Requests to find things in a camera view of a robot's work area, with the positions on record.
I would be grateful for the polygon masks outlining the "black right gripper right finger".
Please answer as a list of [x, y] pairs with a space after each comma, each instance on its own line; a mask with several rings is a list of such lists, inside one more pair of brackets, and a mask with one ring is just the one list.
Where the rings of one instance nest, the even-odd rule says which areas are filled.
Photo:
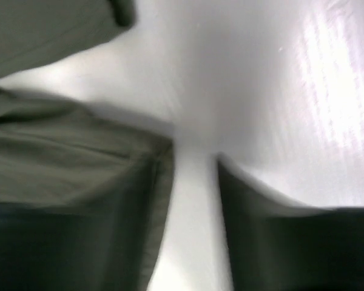
[[364, 207], [306, 206], [216, 162], [235, 290], [364, 290]]

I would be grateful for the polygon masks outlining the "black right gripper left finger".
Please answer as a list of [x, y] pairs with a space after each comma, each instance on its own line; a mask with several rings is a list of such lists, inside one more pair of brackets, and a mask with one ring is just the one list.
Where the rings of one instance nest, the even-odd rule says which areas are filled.
[[145, 290], [157, 254], [142, 202], [0, 203], [0, 290]]

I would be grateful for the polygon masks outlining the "olive green shorts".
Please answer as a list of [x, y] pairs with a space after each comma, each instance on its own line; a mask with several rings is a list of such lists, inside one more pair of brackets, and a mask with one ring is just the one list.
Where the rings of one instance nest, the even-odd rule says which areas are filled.
[[[134, 19], [131, 1], [0, 1], [0, 78], [110, 41]], [[0, 89], [0, 203], [142, 202], [159, 252], [173, 178], [171, 140]]]

